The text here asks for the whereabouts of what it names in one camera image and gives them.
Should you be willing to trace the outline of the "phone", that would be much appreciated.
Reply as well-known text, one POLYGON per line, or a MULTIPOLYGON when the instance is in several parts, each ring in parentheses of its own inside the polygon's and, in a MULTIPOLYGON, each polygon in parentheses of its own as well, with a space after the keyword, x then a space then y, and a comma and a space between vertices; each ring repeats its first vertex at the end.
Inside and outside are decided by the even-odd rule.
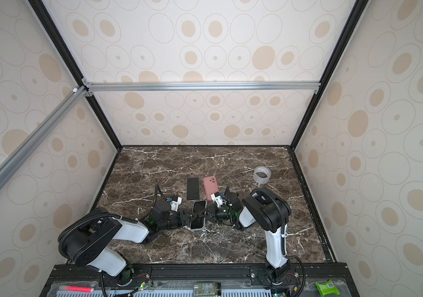
POLYGON ((205 210, 207 207, 207 201, 205 200, 198 200, 194 202, 192 213, 194 217, 190 223, 191 230, 200 230, 203 229, 205 226, 205 210))
POLYGON ((200 183, 199 178, 187 179, 186 197, 188 201, 200 200, 200 183))

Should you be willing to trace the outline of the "pink phone case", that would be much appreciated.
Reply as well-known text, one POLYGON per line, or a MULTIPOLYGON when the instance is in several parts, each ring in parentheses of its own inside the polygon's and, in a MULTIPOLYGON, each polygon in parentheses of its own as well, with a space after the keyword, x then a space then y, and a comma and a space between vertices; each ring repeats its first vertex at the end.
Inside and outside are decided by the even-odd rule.
POLYGON ((219 186, 215 176, 208 176, 203 179, 206 199, 212 201, 212 195, 219 193, 219 186))

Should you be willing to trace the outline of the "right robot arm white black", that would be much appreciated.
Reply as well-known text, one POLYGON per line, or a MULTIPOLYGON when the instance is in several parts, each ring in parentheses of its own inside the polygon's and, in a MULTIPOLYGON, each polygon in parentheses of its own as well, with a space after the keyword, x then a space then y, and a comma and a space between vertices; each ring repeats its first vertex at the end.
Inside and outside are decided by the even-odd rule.
POLYGON ((266 236, 266 273, 271 283, 281 283, 290 270, 286 251, 286 230, 291 207, 267 188, 257 188, 240 200, 237 193, 226 191, 212 195, 212 204, 200 213, 205 220, 245 230, 257 223, 266 236))

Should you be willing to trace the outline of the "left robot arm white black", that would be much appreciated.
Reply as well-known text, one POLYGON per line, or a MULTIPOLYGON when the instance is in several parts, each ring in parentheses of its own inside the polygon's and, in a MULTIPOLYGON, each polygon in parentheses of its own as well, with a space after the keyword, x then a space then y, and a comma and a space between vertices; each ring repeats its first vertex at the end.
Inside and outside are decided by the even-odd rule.
POLYGON ((108 247, 113 240, 148 244, 168 230, 184 227, 198 217, 165 203, 152 208, 143 220, 112 214, 98 207, 67 227, 58 237, 61 256, 77 266, 91 266, 111 277, 120 275, 128 262, 108 247))

